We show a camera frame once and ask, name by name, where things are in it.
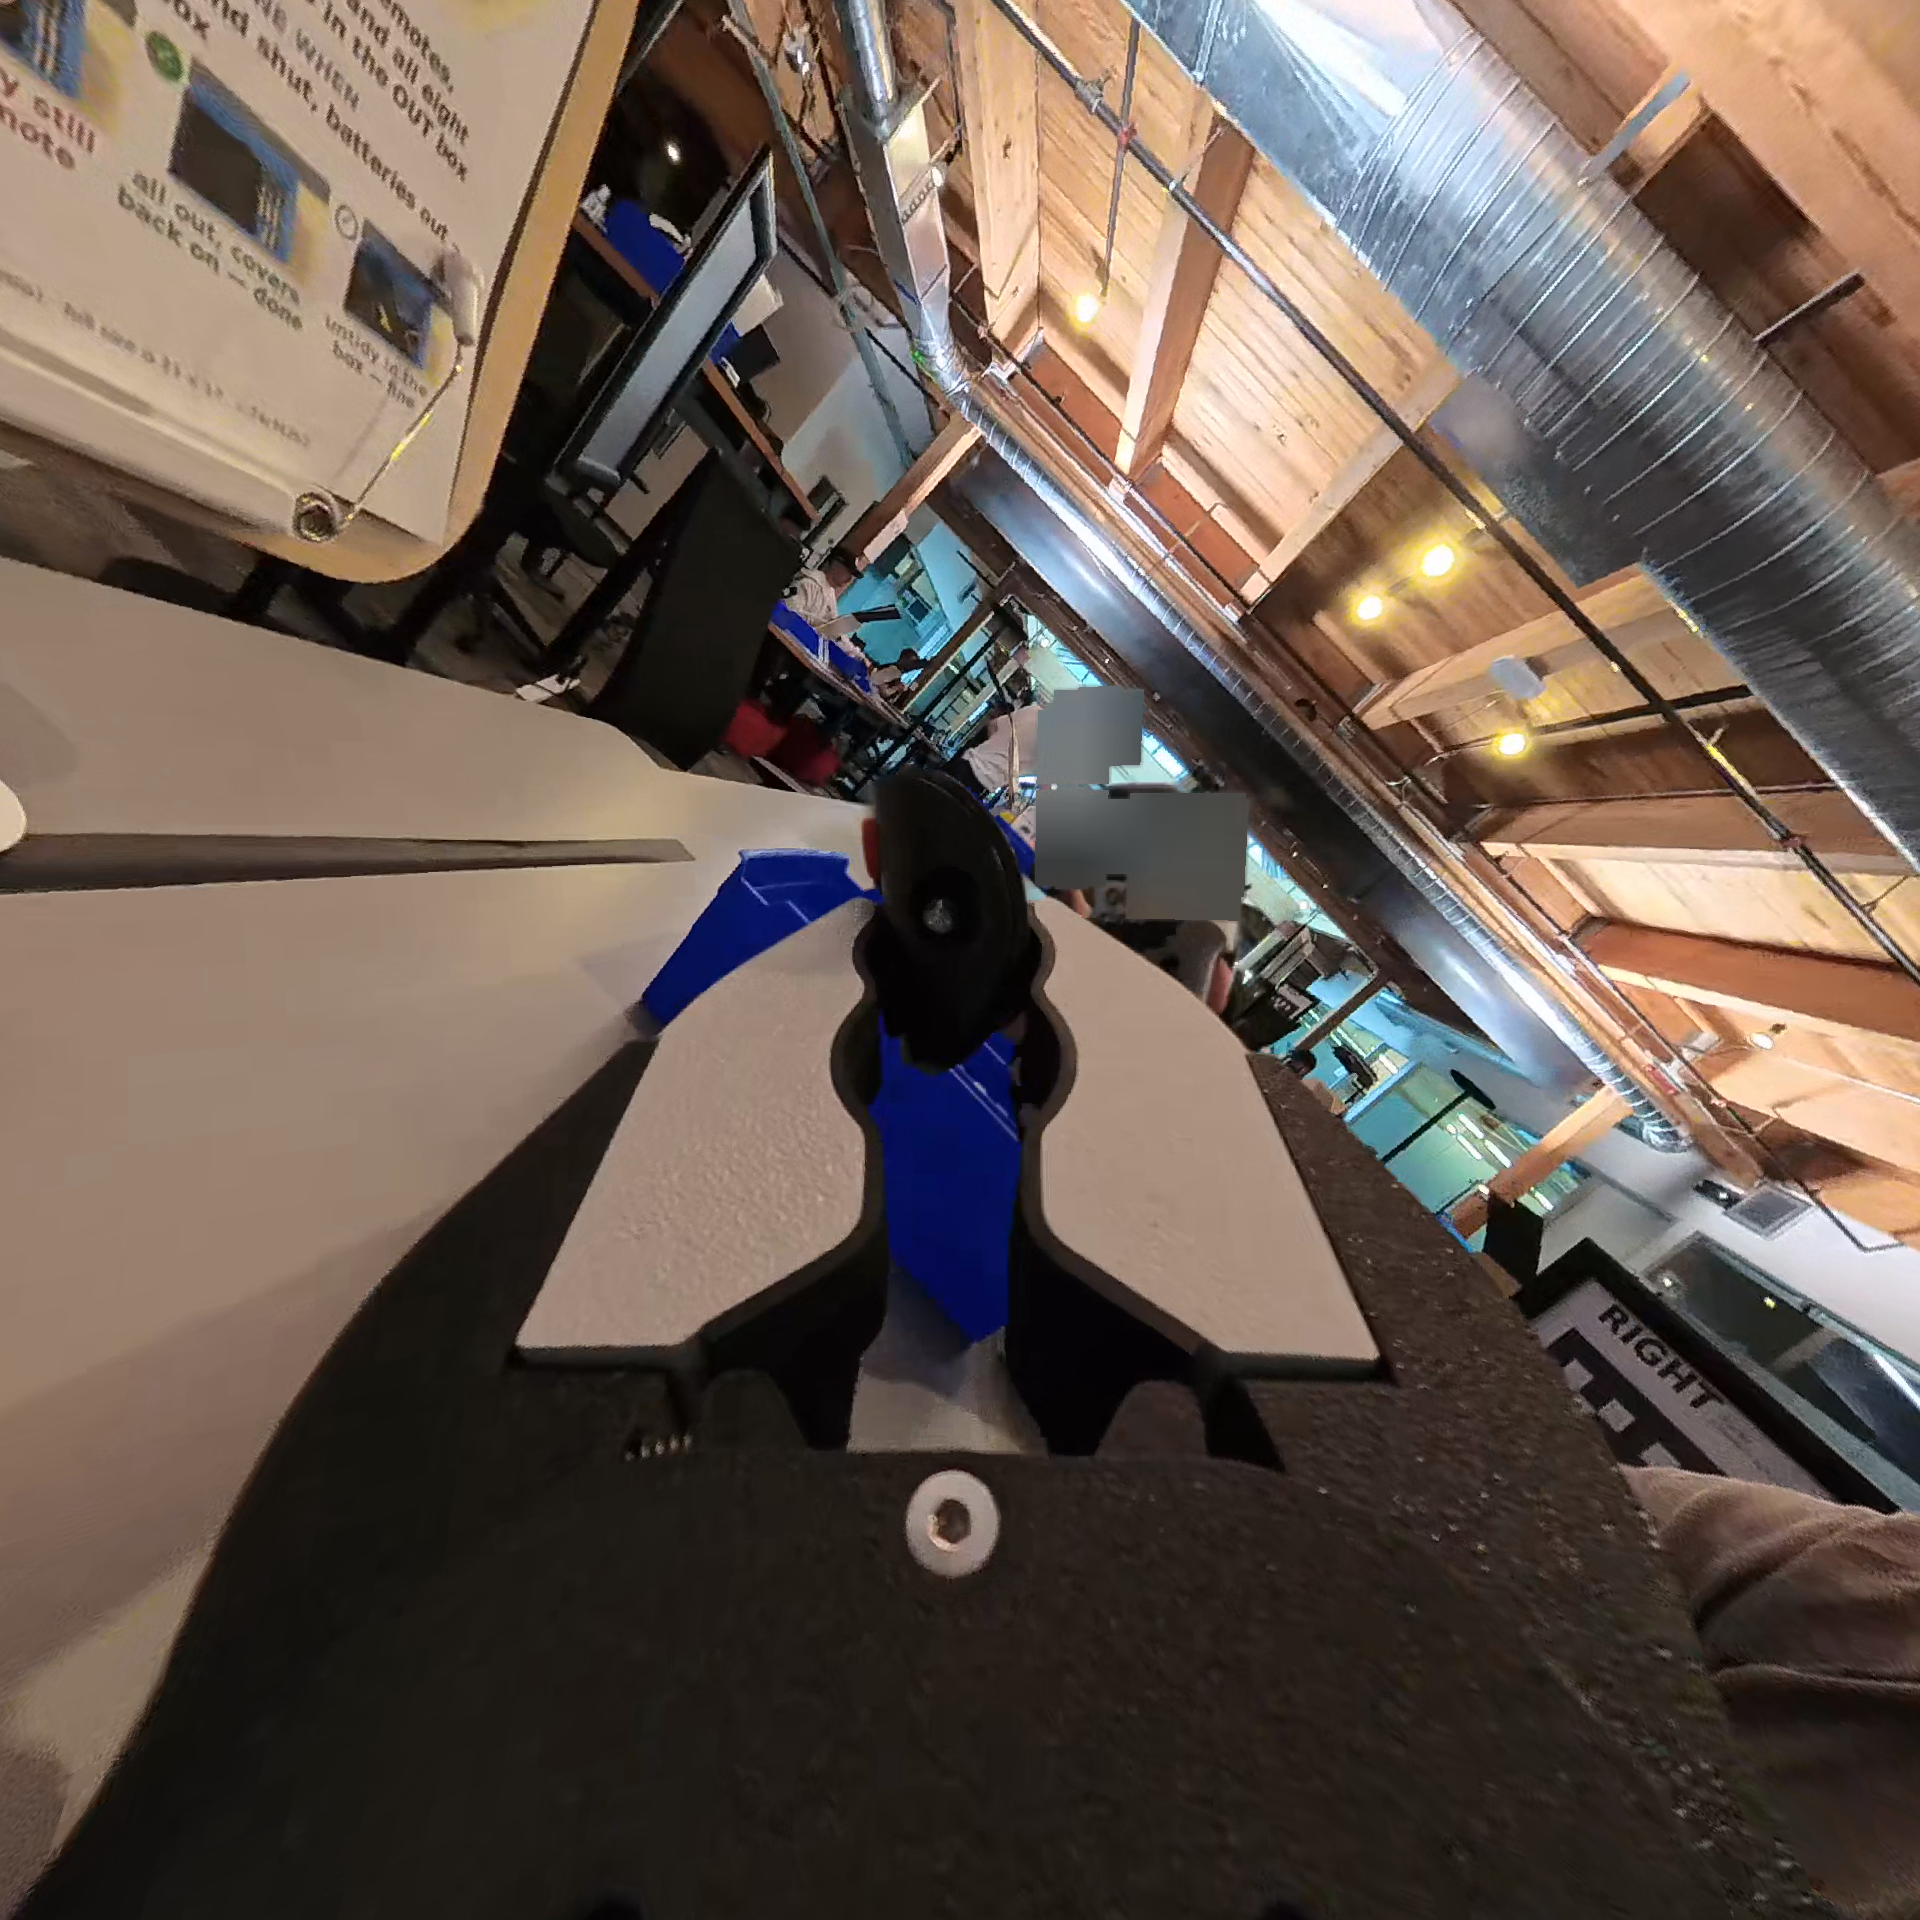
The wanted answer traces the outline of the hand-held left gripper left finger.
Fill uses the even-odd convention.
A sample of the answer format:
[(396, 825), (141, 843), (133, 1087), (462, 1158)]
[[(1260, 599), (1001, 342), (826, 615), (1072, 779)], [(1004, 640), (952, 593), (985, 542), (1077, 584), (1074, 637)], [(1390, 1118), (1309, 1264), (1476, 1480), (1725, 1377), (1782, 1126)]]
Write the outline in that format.
[(858, 1359), (889, 1256), (863, 1074), (856, 896), (761, 951), (661, 1034), (517, 1334), (528, 1362), (775, 1373)]

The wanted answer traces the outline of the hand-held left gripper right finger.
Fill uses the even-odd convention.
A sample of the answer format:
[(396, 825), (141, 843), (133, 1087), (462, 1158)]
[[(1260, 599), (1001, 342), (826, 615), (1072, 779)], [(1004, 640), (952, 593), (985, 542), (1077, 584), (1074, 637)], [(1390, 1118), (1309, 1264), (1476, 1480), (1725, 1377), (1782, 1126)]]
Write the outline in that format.
[(1376, 1377), (1376, 1335), (1247, 1049), (1066, 906), (1029, 920), (1022, 1202), (1038, 1249), (1230, 1374)]

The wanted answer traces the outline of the blue plastic bin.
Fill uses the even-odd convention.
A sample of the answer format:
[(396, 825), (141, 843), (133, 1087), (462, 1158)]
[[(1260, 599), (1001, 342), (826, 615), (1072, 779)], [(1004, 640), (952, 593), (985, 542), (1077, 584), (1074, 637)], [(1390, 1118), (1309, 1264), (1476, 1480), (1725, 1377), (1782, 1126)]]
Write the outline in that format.
[[(671, 1024), (719, 979), (865, 896), (842, 856), (743, 850), (640, 998), (644, 1016)], [(1004, 1330), (1009, 1301), (1022, 1168), (1015, 1054), (1009, 1039), (991, 1039), (957, 1069), (930, 1074), (904, 1062), (892, 1032), (879, 1035), (871, 1117), (892, 1257), (972, 1342)]]

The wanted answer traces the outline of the black remote control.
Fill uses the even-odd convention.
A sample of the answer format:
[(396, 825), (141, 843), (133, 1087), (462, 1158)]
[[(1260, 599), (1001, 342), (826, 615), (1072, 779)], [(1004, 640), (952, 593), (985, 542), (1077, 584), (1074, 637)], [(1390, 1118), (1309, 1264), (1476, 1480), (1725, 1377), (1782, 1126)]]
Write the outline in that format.
[(881, 1029), (924, 1072), (965, 1066), (1018, 1027), (1040, 967), (1012, 840), (956, 778), (904, 771), (877, 789), (868, 857)]

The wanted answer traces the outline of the framed marker sign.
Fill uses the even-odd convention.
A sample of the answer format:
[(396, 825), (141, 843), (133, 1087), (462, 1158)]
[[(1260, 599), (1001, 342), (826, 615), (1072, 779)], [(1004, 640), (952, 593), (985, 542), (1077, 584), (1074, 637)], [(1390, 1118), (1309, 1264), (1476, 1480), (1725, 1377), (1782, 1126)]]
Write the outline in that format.
[(1913, 1514), (1914, 1370), (1708, 1246), (1638, 1278), (1583, 1240), (1516, 1309), (1615, 1464)]

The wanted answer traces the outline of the row of blue bins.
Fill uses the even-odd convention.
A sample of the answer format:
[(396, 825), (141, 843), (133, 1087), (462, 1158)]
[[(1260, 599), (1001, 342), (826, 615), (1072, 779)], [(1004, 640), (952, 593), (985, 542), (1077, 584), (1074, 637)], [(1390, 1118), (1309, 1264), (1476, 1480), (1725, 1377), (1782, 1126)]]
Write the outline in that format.
[(856, 646), (856, 638), (847, 640), (838, 637), (826, 637), (824, 632), (812, 626), (805, 621), (805, 615), (790, 609), (785, 601), (775, 603), (773, 630), (782, 634), (783, 640), (789, 640), (792, 648), (798, 648), (805, 654), (805, 658), (834, 672), (834, 677), (858, 689), (871, 687), (871, 664)]

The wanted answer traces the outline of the black framed monitor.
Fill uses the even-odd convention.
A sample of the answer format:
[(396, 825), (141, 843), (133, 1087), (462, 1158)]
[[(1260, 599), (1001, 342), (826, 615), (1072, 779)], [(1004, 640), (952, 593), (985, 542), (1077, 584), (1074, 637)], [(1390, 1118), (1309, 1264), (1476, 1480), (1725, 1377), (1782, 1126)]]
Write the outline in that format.
[(705, 386), (725, 402), (766, 469), (796, 502), (801, 502), (805, 494), (796, 490), (770, 440), (712, 367), (719, 337), (777, 255), (773, 154), (767, 149), (753, 154), (749, 167), (700, 230), (693, 251), (678, 259), (678, 273), (665, 288), (644, 279), (583, 214), (570, 217), (566, 247), (583, 251), (613, 279), (618, 311), (640, 303), (641, 317), (628, 328), (610, 371), (583, 400), (566, 440), (550, 459), (550, 478), (566, 488), (604, 491), (622, 488), (650, 450), (661, 422), (671, 416), (694, 386)]

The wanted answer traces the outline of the wooden instruction poster board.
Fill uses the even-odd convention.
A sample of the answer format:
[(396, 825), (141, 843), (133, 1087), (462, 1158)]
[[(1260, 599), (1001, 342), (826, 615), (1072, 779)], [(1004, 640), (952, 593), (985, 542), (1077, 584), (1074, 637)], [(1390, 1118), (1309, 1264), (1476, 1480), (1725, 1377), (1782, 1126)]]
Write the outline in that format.
[(638, 13), (4, 6), (4, 453), (348, 586), (440, 561)]

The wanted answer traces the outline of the large silver ventilation duct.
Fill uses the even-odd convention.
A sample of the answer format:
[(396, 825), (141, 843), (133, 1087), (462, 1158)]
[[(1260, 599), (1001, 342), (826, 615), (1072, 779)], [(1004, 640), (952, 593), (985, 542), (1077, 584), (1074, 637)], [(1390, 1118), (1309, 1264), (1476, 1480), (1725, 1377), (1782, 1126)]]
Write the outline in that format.
[(1126, 10), (1914, 859), (1914, 525), (1498, 51), (1439, 2)]

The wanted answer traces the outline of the rectangular metal duct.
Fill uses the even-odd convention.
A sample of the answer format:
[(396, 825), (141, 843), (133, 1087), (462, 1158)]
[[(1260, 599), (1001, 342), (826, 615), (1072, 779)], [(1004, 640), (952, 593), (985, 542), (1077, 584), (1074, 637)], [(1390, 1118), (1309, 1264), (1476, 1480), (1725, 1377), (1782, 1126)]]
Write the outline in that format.
[(832, 2), (847, 55), (842, 117), (872, 243), (916, 357), (940, 389), (957, 383), (951, 256), (924, 94), (898, 79), (879, 2)]

